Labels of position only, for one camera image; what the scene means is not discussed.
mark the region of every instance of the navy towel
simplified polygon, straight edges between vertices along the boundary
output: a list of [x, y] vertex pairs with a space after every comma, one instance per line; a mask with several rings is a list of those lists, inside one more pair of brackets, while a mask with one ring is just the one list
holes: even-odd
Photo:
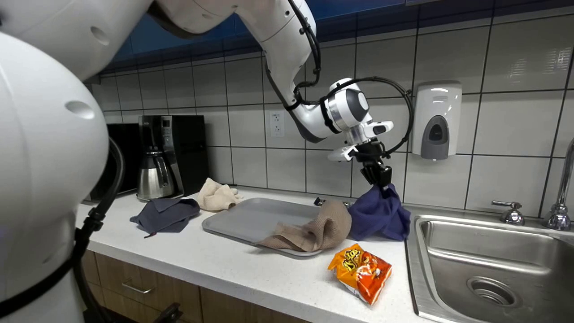
[[129, 220], [153, 237], [158, 231], [181, 231], [197, 215], [199, 206], [194, 199], [153, 199]]
[[352, 213], [352, 238], [362, 240], [370, 233], [382, 233], [393, 240], [405, 240], [409, 235], [411, 211], [402, 206], [395, 185], [388, 185], [382, 192], [371, 186], [348, 211]]

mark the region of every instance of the drain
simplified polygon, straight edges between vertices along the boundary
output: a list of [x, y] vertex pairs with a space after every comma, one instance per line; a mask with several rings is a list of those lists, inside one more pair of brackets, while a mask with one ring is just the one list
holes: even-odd
[[475, 296], [488, 299], [490, 303], [502, 307], [517, 305], [517, 296], [499, 280], [475, 276], [468, 281], [468, 287]]

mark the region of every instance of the snack bag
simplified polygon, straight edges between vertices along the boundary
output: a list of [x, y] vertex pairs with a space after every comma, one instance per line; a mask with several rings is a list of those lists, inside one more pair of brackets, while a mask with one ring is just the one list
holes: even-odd
[[337, 280], [362, 301], [373, 305], [391, 274], [391, 263], [364, 251], [359, 244], [341, 249], [328, 265]]

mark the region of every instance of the kitchen counter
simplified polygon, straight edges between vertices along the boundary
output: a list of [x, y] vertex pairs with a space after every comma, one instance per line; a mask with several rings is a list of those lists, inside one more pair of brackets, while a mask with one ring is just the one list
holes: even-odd
[[[314, 195], [240, 188], [240, 199], [271, 197], [312, 204]], [[314, 258], [289, 258], [201, 229], [214, 215], [203, 211], [181, 233], [144, 238], [129, 217], [145, 204], [135, 195], [120, 197], [108, 211], [104, 228], [92, 235], [90, 249], [162, 274], [185, 280], [244, 301], [285, 312], [307, 321], [425, 321], [413, 312], [404, 242], [368, 238], [361, 246], [393, 265], [379, 301], [370, 307], [348, 292], [327, 269], [334, 253], [353, 244], [346, 240]], [[90, 206], [79, 206], [77, 226]]]

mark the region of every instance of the cloth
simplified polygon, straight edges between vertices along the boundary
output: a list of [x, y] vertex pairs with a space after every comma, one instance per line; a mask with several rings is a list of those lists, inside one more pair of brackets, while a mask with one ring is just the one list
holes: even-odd
[[327, 201], [314, 220], [305, 226], [278, 224], [260, 246], [312, 253], [339, 246], [350, 228], [352, 215], [346, 206], [341, 201]]
[[201, 210], [221, 211], [237, 204], [239, 197], [237, 197], [237, 188], [230, 188], [228, 185], [221, 185], [212, 177], [208, 177], [203, 183], [199, 193], [196, 195], [196, 201]]
[[400, 202], [395, 185], [382, 192], [373, 186], [348, 208], [352, 213], [352, 237], [366, 238], [370, 233], [382, 233], [393, 240], [405, 240], [411, 228], [411, 211]]
[[158, 231], [178, 233], [197, 215], [199, 206], [194, 199], [153, 199], [129, 220], [153, 237]]

